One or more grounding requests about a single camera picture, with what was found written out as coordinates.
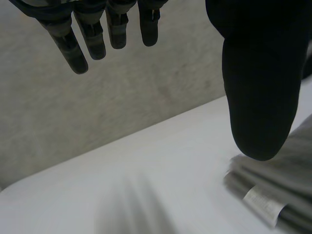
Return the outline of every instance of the fabric tag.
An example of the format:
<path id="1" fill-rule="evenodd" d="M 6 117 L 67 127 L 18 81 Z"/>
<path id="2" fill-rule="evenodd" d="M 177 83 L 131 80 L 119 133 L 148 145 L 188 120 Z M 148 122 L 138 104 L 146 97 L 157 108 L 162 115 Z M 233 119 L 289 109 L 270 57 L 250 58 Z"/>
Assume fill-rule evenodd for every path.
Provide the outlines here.
<path id="1" fill-rule="evenodd" d="M 276 226 L 278 215 L 286 206 L 257 185 L 248 191 L 243 201 L 272 228 Z"/>

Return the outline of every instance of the white table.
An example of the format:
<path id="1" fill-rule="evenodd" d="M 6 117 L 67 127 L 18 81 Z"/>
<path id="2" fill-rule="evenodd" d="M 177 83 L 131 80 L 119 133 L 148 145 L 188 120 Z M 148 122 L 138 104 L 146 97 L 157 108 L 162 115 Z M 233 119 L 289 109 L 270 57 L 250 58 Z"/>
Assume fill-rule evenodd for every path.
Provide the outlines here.
<path id="1" fill-rule="evenodd" d="M 312 113 L 305 83 L 292 129 Z M 23 179 L 0 193 L 2 234 L 91 234 L 110 189 L 144 175 L 181 233 L 266 234 L 269 230 L 223 186 L 239 154 L 226 98 Z"/>

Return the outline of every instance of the concrete wall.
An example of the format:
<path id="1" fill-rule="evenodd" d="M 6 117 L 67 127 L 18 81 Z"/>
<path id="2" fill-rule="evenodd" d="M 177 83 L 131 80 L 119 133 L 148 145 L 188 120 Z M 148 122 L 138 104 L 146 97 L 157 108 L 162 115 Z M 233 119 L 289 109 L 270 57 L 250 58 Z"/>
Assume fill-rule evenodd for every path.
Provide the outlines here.
<path id="1" fill-rule="evenodd" d="M 147 128 L 224 95 L 222 37 L 203 0 L 170 0 L 156 46 L 143 45 L 138 10 L 128 14 L 128 42 L 109 44 L 73 73 L 42 26 L 9 1 L 0 3 L 0 186 Z"/>

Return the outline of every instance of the gray cloth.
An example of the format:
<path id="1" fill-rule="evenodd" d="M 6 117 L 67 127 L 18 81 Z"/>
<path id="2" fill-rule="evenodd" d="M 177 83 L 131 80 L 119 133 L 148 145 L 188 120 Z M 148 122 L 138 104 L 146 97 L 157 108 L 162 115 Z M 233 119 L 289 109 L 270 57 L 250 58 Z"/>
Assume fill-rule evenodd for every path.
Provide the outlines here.
<path id="1" fill-rule="evenodd" d="M 232 159 L 224 178 L 240 199 L 255 185 L 286 206 L 277 226 L 288 233 L 312 233 L 312 115 L 290 134 L 280 152 L 269 161 L 246 156 Z"/>

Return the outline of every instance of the robotic hand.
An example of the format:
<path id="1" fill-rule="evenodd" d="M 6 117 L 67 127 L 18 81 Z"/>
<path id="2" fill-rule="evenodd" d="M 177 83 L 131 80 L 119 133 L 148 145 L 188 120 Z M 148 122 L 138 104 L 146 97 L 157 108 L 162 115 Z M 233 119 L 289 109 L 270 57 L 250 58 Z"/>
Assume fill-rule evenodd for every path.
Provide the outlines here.
<path id="1" fill-rule="evenodd" d="M 71 29 L 79 23 L 93 59 L 105 57 L 99 23 L 106 10 L 114 48 L 126 44 L 127 12 L 138 1 L 143 42 L 157 42 L 159 9 L 168 0 L 10 0 L 48 30 L 74 72 L 88 70 Z M 222 73 L 231 128 L 240 150 L 269 160 L 284 144 L 295 117 L 312 31 L 311 0 L 206 0 L 213 26 L 224 37 Z"/>
<path id="2" fill-rule="evenodd" d="M 127 12 L 137 0 L 10 0 L 29 17 L 36 18 L 49 32 L 72 70 L 77 74 L 88 71 L 88 63 L 71 28 L 74 16 L 79 24 L 90 56 L 105 57 L 103 28 L 100 18 L 106 11 L 111 45 L 121 49 L 126 45 Z M 143 43 L 153 46 L 158 38 L 160 8 L 168 0 L 138 0 Z"/>

